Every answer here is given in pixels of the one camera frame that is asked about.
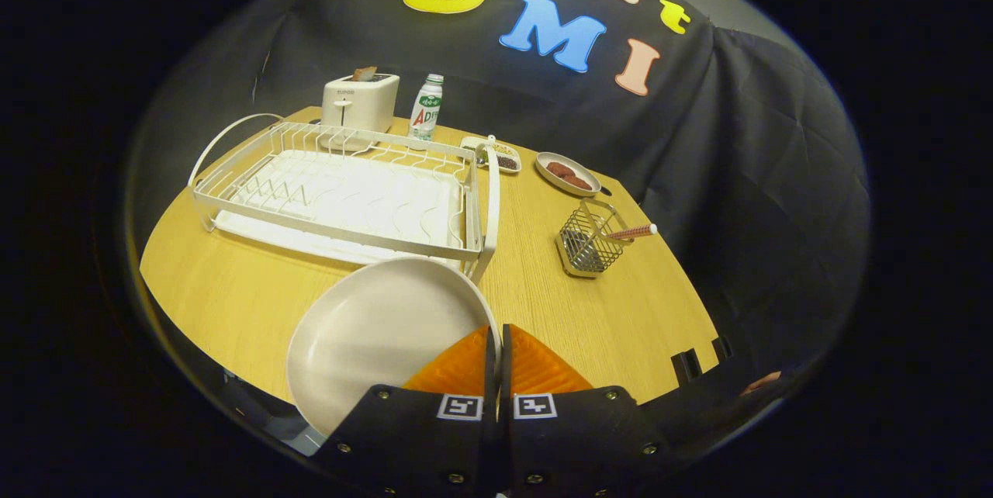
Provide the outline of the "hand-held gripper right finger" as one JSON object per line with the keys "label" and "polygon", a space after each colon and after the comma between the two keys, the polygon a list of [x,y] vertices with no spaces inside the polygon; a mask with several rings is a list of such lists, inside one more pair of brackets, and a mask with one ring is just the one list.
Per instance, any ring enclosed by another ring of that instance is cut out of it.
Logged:
{"label": "hand-held gripper right finger", "polygon": [[638,497],[678,458],[623,387],[515,392],[524,367],[511,325],[501,328],[501,448],[510,497]]}

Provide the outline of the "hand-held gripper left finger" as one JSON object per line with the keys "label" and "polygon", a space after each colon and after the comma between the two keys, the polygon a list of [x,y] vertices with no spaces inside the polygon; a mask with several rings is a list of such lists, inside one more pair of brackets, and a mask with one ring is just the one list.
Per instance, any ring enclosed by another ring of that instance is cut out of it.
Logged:
{"label": "hand-held gripper left finger", "polygon": [[499,344],[481,334],[481,395],[373,385],[313,464],[359,497],[496,497]]}

